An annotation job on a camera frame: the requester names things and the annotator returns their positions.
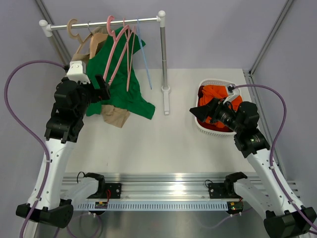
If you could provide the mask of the green t shirt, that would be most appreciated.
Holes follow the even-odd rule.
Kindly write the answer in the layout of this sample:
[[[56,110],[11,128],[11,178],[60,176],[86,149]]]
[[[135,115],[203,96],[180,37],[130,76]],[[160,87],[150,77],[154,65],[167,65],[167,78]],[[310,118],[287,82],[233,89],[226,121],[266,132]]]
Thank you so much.
[[[101,48],[101,50],[96,54],[95,57],[88,61],[88,66],[86,73],[91,80],[94,88],[98,89],[98,83],[95,79],[96,74],[104,74],[106,63],[109,57],[109,53],[113,44],[113,39],[109,36]],[[132,47],[132,38],[130,39],[130,47]],[[135,36],[134,50],[133,54],[140,50],[138,36]],[[126,92],[126,83],[127,83],[127,52],[125,53],[119,70],[110,85],[110,99],[103,100],[97,103],[92,103],[86,111],[86,116],[92,116],[97,114],[97,109],[100,109],[96,106],[98,105],[113,105],[115,107],[126,109],[134,114],[145,117],[147,119],[152,119],[155,113],[155,106],[147,102],[141,94],[139,81],[135,75],[134,69],[131,69],[131,78],[129,91]]]

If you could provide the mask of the wooden hanger with metal hook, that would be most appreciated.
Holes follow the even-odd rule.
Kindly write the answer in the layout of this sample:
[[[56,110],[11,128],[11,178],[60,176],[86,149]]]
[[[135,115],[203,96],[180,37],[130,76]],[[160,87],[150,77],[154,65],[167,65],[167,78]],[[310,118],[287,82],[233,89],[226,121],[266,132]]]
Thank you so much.
[[[107,30],[105,26],[100,26],[92,30],[87,37],[83,40],[79,34],[76,35],[78,40],[79,47],[77,48],[75,54],[79,54],[87,43],[90,43],[89,46],[89,56],[93,58],[96,53],[99,45],[101,45],[108,37]]]

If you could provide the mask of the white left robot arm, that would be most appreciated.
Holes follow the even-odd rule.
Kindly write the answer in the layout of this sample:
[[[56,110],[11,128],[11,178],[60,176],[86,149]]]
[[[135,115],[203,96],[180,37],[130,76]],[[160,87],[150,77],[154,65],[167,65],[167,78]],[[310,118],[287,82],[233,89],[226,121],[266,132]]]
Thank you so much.
[[[66,165],[84,126],[83,117],[88,106],[110,98],[109,84],[103,76],[97,74],[95,79],[98,88],[92,83],[84,84],[68,77],[56,87],[37,182],[28,201],[16,209],[16,215],[26,221],[65,228],[76,205],[87,198],[101,198],[108,194],[105,177],[96,173],[84,174],[71,189],[60,192]]]

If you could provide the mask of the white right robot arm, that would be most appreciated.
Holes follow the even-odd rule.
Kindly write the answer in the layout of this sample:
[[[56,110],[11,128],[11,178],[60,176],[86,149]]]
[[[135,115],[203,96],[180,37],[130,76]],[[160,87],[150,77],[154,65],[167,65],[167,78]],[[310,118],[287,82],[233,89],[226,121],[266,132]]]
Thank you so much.
[[[223,100],[189,110],[198,120],[221,122],[233,132],[237,149],[256,171],[267,194],[254,187],[243,173],[226,177],[224,191],[230,197],[239,196],[261,216],[271,238],[308,238],[317,218],[313,207],[306,207],[293,193],[272,157],[271,147],[258,129],[256,104],[242,102],[236,111]]]

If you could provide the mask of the beige t shirt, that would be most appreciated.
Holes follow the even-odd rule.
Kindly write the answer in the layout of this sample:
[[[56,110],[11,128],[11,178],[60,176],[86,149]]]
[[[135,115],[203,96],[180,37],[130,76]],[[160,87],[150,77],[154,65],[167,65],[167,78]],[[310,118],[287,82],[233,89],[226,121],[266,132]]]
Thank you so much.
[[[81,44],[75,54],[72,56],[71,61],[81,60],[86,66],[88,66],[88,61],[91,60],[104,46],[106,39],[108,37],[107,30],[105,26],[97,27],[90,33],[84,43]],[[81,54],[81,49],[86,43],[89,43],[89,51],[85,54]],[[97,114],[102,115],[103,120],[115,127],[122,128],[127,119],[130,116],[130,112],[126,109],[121,109],[112,105],[98,105]]]

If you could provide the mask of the thin pink plastic hanger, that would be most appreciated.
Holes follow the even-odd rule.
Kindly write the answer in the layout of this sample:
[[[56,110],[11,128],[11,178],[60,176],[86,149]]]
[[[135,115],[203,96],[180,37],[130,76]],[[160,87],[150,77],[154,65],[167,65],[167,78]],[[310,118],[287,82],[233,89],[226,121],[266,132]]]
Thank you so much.
[[[129,85],[130,85],[133,50],[134,50],[134,42],[135,42],[135,31],[136,31],[136,27],[133,27],[132,30],[131,30],[130,27],[128,27],[127,32],[125,32],[126,52],[127,52],[127,83],[126,83],[126,92],[129,91]],[[129,45],[131,38],[132,38],[132,47],[130,47],[130,45]]]

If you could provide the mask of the thick pink plastic hanger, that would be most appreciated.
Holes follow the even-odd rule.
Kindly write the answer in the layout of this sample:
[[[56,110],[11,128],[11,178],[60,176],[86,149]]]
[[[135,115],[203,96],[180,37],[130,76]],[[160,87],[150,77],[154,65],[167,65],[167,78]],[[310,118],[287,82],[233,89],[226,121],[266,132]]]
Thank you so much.
[[[123,57],[125,55],[125,53],[127,52],[127,60],[129,60],[129,42],[130,42],[130,39],[131,37],[133,37],[133,41],[132,41],[132,55],[131,55],[131,59],[128,61],[127,63],[127,70],[128,70],[128,73],[130,72],[130,69],[131,69],[131,64],[132,64],[132,58],[133,58],[133,48],[134,48],[134,42],[135,42],[135,33],[136,33],[136,27],[133,27],[133,29],[130,28],[129,25],[126,25],[125,24],[125,19],[123,19],[123,28],[120,30],[120,32],[118,33],[118,35],[116,35],[115,31],[111,29],[110,27],[110,24],[114,21],[114,16],[113,15],[110,15],[108,18],[107,18],[107,24],[106,24],[106,29],[107,29],[107,33],[109,36],[112,37],[113,39],[113,44],[112,44],[112,47],[111,47],[111,50],[110,50],[110,53],[109,53],[109,57],[108,57],[108,60],[107,60],[107,63],[106,63],[106,67],[105,67],[105,71],[104,71],[104,75],[103,75],[103,79],[104,81],[106,81],[107,79],[107,75],[108,75],[108,72],[109,72],[109,69],[110,69],[110,65],[111,65],[111,61],[113,59],[113,56],[114,56],[114,53],[115,53],[115,50],[116,50],[116,47],[119,43],[119,40],[122,38],[122,36],[125,36],[125,39],[126,39],[126,42],[125,42],[125,45],[123,47],[123,50],[121,52],[121,55],[116,63],[116,67],[110,77],[110,80],[108,82],[109,86],[112,84],[118,70],[119,70],[119,67],[121,65],[121,62],[123,60]]]

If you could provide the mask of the orange garment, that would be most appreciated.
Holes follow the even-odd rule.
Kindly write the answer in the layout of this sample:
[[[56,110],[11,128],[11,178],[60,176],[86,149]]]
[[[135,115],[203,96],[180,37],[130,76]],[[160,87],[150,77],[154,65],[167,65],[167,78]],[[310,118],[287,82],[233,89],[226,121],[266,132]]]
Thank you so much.
[[[208,102],[210,102],[214,97],[219,98],[219,99],[225,99],[228,96],[226,92],[225,86],[220,86],[220,85],[202,85],[199,87],[198,91],[198,103],[197,106],[204,106]],[[238,96],[235,98],[233,101],[231,101],[231,106],[230,108],[233,109],[235,112],[238,109],[238,106],[243,102],[242,97]],[[223,123],[221,122],[216,122],[213,124],[210,124],[211,118],[208,117],[207,122],[201,122],[198,120],[198,123],[200,126],[202,126],[205,129],[209,130],[214,130],[214,131],[219,131],[219,132],[232,132],[228,127],[226,127]]]

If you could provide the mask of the white laundry basket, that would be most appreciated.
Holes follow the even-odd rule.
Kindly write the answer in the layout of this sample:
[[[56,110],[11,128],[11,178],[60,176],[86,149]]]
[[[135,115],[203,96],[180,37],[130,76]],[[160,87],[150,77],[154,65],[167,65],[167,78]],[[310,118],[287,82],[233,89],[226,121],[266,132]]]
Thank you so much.
[[[224,85],[227,85],[227,84],[233,84],[233,82],[231,81],[227,81],[227,80],[222,80],[222,79],[204,79],[200,84],[199,84],[199,87],[204,85],[220,85],[220,86],[224,86]],[[197,103],[198,103],[198,95],[197,95],[197,98],[196,98],[196,107],[197,106]],[[219,131],[214,131],[214,130],[209,130],[209,129],[205,129],[203,128],[202,126],[199,125],[198,123],[198,120],[196,117],[194,117],[194,120],[195,120],[195,123],[196,123],[196,126],[198,127],[198,130],[204,134],[207,134],[207,135],[212,135],[212,136],[219,136],[219,137],[228,137],[228,136],[233,136],[235,134],[235,132],[219,132]]]

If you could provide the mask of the white metal clothes rack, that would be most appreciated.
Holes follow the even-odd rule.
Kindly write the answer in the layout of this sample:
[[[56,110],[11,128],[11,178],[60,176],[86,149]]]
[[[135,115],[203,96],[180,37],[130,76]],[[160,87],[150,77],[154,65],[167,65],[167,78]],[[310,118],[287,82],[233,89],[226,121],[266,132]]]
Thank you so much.
[[[161,91],[163,94],[163,111],[164,115],[170,114],[170,86],[168,85],[167,78],[167,56],[166,56],[166,33],[165,33],[165,20],[166,13],[164,10],[160,10],[156,17],[152,18],[141,18],[141,19],[130,19],[130,20],[107,20],[105,22],[92,22],[92,23],[82,23],[82,24],[73,24],[70,28],[89,28],[89,27],[99,27],[99,26],[111,26],[111,25],[120,25],[123,22],[128,24],[139,24],[146,22],[158,22],[160,27],[160,43],[161,43],[161,61],[162,61],[162,87]]]

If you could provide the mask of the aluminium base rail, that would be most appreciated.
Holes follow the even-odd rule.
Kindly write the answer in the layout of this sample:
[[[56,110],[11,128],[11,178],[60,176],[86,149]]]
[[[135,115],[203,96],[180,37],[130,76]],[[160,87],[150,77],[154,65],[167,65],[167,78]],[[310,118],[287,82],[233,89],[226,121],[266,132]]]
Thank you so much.
[[[205,196],[212,200],[227,202],[246,201],[259,214],[270,211],[275,215],[294,212],[301,206],[300,200],[293,194],[289,184],[279,171],[263,172],[259,178],[265,192],[257,189],[242,172],[229,174],[224,181],[206,180],[202,186],[207,189],[206,192],[200,188],[191,190],[183,181],[134,181],[136,189],[130,199],[163,202],[169,198],[180,199],[182,196],[189,199]],[[27,202],[33,210],[51,213],[64,206],[73,209],[87,199],[121,198],[120,195],[115,195],[114,185],[107,183],[104,176],[99,174],[85,174],[79,183],[65,193],[60,192],[62,177],[52,175],[52,180],[49,180],[47,176],[42,176],[42,179],[42,182],[37,183],[34,193]]]

